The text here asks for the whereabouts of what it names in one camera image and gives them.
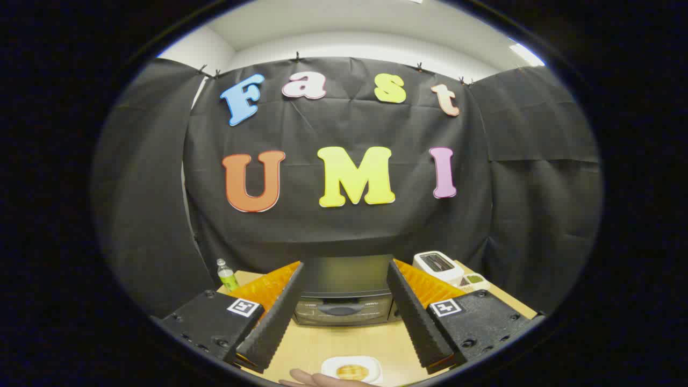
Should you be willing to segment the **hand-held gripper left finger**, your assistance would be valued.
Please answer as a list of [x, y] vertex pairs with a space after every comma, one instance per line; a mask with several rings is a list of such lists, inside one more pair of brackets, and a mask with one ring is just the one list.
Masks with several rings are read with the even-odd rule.
[[224, 294], [206, 290], [156, 323], [200, 353], [263, 373], [282, 343], [305, 280], [296, 261]]

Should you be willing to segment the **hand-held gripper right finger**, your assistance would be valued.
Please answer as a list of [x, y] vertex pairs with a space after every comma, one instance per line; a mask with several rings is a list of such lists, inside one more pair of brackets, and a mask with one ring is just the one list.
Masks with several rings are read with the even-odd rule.
[[481, 360], [544, 319], [519, 312], [488, 289], [466, 292], [395, 258], [386, 281], [429, 374]]

